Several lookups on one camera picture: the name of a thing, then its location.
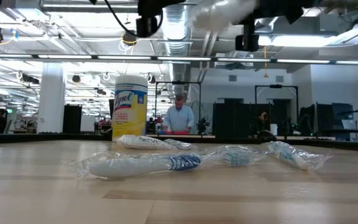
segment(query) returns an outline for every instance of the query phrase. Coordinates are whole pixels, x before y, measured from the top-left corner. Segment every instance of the yellow label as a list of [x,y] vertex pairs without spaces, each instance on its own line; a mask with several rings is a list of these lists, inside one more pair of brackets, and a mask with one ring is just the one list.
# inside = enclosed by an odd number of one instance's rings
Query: yellow label
[[125,134],[145,135],[147,87],[131,84],[116,85],[112,138]]

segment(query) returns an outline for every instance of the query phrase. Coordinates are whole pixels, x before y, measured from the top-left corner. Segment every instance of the plastic wrapper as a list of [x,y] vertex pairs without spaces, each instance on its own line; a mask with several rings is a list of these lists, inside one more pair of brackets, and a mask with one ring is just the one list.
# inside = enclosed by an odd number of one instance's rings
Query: plastic wrapper
[[241,145],[218,146],[207,149],[208,151],[209,154],[201,156],[201,168],[249,166],[255,161],[264,159],[267,154]]
[[194,28],[220,32],[247,17],[256,5],[256,0],[204,0],[191,10],[190,21]]
[[303,170],[319,169],[331,158],[331,156],[308,153],[281,141],[268,142],[265,145],[270,155]]
[[194,144],[190,144],[187,142],[177,141],[173,139],[166,139],[164,142],[170,144],[171,146],[174,146],[175,148],[179,150],[192,150],[195,151],[198,149],[198,147]]
[[98,152],[81,161],[65,162],[78,178],[122,178],[157,171],[186,171],[198,167],[200,156],[186,154],[121,154]]
[[115,141],[118,145],[131,149],[177,150],[175,146],[147,136],[123,135]]

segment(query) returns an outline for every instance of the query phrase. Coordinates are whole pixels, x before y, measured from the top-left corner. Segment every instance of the red object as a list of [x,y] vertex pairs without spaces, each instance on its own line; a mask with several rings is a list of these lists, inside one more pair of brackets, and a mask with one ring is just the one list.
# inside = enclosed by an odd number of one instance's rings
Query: red object
[[189,134],[189,132],[188,131],[165,131],[164,134],[185,135],[185,134]]

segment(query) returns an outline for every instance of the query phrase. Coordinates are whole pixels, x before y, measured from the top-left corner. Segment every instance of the white lid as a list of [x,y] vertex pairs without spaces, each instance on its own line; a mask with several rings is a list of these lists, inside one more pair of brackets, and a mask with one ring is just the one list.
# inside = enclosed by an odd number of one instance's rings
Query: white lid
[[122,83],[130,83],[130,84],[137,84],[143,85],[147,87],[147,80],[138,75],[121,75],[116,78],[116,85]]

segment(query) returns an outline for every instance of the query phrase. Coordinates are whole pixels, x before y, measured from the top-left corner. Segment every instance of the table surface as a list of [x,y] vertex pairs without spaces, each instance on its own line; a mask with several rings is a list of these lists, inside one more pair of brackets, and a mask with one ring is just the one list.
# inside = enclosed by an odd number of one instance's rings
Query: table surface
[[358,224],[358,152],[301,148],[333,158],[316,173],[268,157],[250,167],[106,181],[78,180],[62,161],[143,151],[102,141],[0,144],[0,223]]

